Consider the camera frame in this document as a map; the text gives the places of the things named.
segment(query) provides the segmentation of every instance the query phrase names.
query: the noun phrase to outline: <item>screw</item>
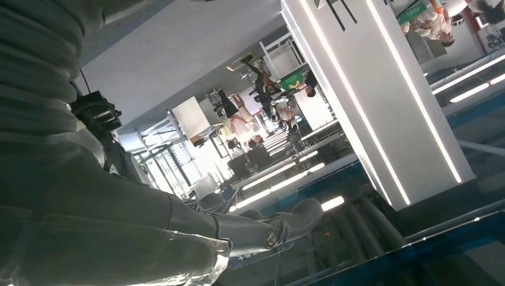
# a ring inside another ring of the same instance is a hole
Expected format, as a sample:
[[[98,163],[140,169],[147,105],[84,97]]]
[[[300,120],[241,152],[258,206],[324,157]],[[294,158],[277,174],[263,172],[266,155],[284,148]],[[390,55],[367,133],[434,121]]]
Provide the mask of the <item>screw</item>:
[[[266,237],[266,244],[268,248],[271,248],[277,242],[277,235],[273,231],[269,231]]]

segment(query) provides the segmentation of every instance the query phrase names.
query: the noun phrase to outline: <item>white wall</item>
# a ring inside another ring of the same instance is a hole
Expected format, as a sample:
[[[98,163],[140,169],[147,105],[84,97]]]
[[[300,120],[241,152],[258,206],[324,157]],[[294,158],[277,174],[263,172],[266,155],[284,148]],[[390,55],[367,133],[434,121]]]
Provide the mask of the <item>white wall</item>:
[[[475,38],[466,22],[453,27],[453,35],[456,41],[452,46],[446,48],[446,55],[421,64],[421,68],[425,73],[435,73],[442,69],[455,67],[459,64],[476,60],[484,55],[477,38]]]

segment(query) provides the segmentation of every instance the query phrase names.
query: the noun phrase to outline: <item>white pillar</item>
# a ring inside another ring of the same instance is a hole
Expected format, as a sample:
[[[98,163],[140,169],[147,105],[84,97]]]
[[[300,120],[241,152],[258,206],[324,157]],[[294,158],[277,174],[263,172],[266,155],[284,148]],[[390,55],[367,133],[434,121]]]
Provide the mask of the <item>white pillar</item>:
[[[475,177],[387,1],[345,0],[346,9],[340,0],[335,13],[317,0],[281,1],[372,184],[396,210]]]

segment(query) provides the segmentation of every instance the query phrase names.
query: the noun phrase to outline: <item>black stripe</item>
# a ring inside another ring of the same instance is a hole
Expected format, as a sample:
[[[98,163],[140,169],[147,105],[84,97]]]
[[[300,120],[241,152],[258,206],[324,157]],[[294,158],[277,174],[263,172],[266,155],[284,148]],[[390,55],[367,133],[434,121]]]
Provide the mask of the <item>black stripe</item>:
[[[347,10],[347,13],[349,13],[349,15],[351,16],[351,18],[353,19],[354,23],[357,24],[358,21],[356,21],[356,18],[354,18],[354,15],[353,13],[351,12],[351,10],[349,9],[349,7],[347,7],[347,4],[345,3],[344,0],[340,0],[340,2],[342,2],[342,4],[344,4],[344,7],[345,9]]]
[[[330,9],[332,10],[332,13],[333,15],[335,16],[336,20],[338,21],[338,23],[340,24],[340,27],[342,28],[342,31],[345,32],[345,27],[344,27],[344,24],[342,23],[342,21],[340,20],[340,18],[338,17],[338,15],[336,14],[336,11],[335,11],[335,8],[333,7],[332,3],[331,3],[331,0],[326,0],[326,3],[328,4],[328,6],[330,6]]]

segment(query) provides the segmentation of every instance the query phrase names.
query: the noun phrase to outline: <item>dark pants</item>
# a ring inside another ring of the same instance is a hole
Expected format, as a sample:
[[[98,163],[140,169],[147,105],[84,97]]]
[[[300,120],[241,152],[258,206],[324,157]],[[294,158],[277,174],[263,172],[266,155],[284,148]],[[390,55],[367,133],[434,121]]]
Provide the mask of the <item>dark pants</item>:
[[[235,113],[238,112],[237,107],[235,107],[233,102],[228,97],[226,97],[226,94],[222,90],[219,90],[219,97],[221,98],[221,102],[225,105],[223,111],[225,112],[227,118],[232,117]]]

